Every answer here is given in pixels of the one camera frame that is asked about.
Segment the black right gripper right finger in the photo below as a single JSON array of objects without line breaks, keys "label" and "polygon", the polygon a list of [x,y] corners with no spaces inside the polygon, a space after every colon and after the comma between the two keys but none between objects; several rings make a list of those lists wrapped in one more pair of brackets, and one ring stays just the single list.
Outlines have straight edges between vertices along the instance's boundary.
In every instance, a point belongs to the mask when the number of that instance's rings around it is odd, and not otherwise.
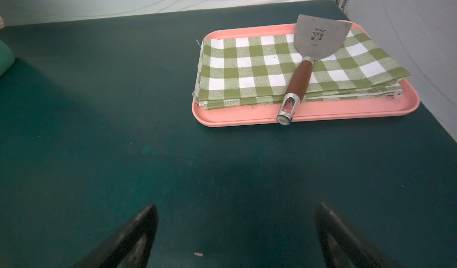
[{"label": "black right gripper right finger", "polygon": [[393,257],[376,247],[324,202],[314,211],[324,262],[328,268],[402,268]]}]

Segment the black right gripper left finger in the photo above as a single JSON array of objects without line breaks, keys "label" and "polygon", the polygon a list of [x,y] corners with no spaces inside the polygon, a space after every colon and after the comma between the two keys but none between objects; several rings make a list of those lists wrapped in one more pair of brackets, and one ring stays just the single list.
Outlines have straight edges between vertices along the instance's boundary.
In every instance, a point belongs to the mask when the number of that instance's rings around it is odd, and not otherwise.
[{"label": "black right gripper left finger", "polygon": [[146,205],[75,268],[145,268],[151,254],[159,220],[155,205]]}]

